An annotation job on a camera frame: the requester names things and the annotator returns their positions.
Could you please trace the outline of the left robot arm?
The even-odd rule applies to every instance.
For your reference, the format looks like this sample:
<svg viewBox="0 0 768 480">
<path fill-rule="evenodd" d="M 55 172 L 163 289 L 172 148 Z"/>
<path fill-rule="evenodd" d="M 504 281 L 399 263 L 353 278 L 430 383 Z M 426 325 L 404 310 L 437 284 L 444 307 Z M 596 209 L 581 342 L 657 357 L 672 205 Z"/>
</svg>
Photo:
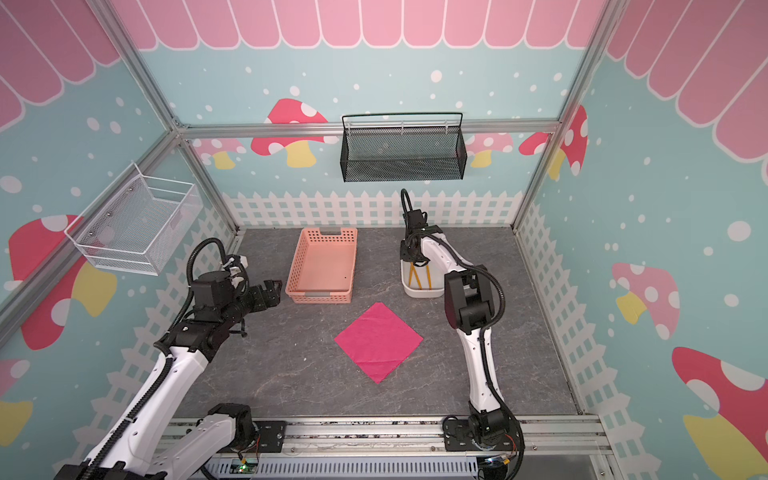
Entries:
<svg viewBox="0 0 768 480">
<path fill-rule="evenodd" d="M 188 291 L 170 327 L 155 342 L 157 362 L 106 436 L 59 479 L 187 479 L 212 475 L 207 462 L 219 451 L 237 454 L 262 437 L 249 406 L 220 403 L 171 448 L 157 447 L 181 401 L 232 335 L 245 336 L 251 313 L 279 305 L 282 283 L 251 285 L 247 261 L 226 252 L 218 238 L 195 246 L 186 264 Z"/>
</svg>

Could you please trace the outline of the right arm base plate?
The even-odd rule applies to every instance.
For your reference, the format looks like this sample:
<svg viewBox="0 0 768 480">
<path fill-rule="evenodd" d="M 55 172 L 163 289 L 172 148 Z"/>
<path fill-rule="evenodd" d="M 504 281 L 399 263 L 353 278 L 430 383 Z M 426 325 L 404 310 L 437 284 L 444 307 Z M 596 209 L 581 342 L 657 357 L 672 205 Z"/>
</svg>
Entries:
<svg viewBox="0 0 768 480">
<path fill-rule="evenodd" d="M 520 452 L 525 448 L 520 425 L 513 420 L 486 425 L 475 417 L 447 416 L 441 431 L 448 452 Z"/>
</svg>

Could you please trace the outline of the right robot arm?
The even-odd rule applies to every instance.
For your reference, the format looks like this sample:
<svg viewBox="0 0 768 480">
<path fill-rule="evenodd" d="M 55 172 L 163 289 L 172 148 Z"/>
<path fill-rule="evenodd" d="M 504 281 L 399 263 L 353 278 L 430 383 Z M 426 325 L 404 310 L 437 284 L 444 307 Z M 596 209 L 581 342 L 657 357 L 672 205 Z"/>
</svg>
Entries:
<svg viewBox="0 0 768 480">
<path fill-rule="evenodd" d="M 492 328 L 506 309 L 502 286 L 484 266 L 461 256 L 442 229 L 428 222 L 428 214 L 413 206 L 405 189 L 400 191 L 400 202 L 405 222 L 401 259 L 443 274 L 445 315 L 459 337 L 469 375 L 474 440 L 483 448 L 508 441 L 513 452 L 521 453 L 522 429 L 498 389 L 491 351 Z"/>
</svg>

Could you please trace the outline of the magenta paper napkin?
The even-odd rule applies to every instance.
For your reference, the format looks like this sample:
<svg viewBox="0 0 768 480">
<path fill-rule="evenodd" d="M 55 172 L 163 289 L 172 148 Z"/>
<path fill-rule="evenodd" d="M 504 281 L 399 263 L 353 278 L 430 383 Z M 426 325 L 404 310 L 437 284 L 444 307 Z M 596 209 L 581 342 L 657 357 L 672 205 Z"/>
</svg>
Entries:
<svg viewBox="0 0 768 480">
<path fill-rule="evenodd" d="M 374 383 L 382 383 L 423 342 L 384 303 L 377 302 L 339 333 L 335 342 Z"/>
</svg>

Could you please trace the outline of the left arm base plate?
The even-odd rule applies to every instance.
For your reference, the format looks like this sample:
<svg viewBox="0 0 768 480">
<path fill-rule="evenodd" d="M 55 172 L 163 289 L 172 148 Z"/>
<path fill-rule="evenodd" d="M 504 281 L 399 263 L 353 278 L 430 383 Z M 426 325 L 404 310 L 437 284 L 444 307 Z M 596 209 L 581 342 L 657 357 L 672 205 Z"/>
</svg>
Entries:
<svg viewBox="0 0 768 480">
<path fill-rule="evenodd" d="M 254 420 L 253 441 L 243 453 L 281 453 L 286 439 L 288 423 L 282 420 Z"/>
</svg>

